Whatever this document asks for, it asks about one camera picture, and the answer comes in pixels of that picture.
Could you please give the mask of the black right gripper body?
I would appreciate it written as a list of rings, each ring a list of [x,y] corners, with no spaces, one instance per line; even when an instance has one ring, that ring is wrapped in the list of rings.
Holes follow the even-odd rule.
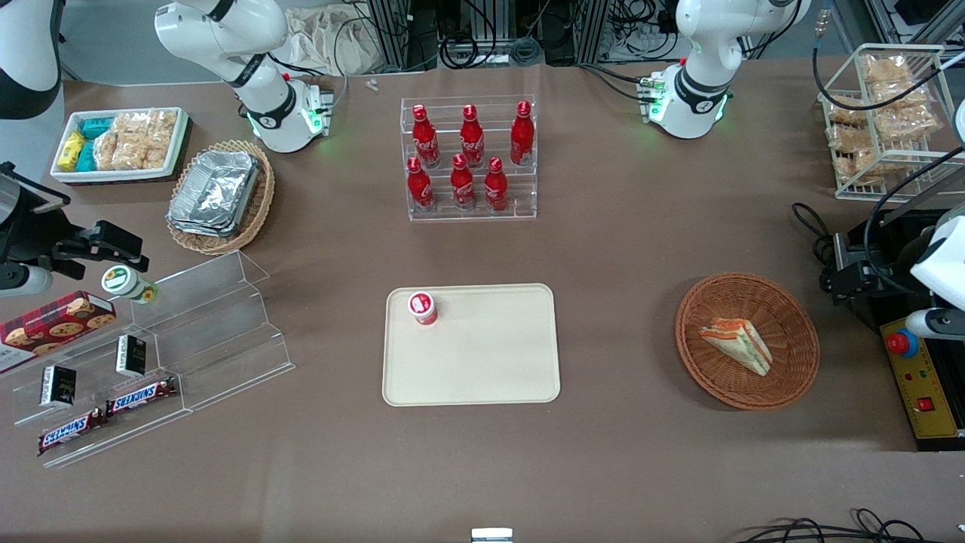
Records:
[[[72,241],[81,229],[68,220],[62,207],[39,192],[44,186],[2,164],[2,272],[26,274],[28,265],[55,274],[84,274],[85,265],[69,256],[56,256],[57,245]]]

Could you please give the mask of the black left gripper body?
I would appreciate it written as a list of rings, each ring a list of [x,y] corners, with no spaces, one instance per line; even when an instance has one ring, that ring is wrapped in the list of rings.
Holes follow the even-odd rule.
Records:
[[[899,286],[913,293],[927,292],[911,268],[926,252],[938,221],[937,217],[900,217],[882,225],[881,219],[872,220],[872,262]]]

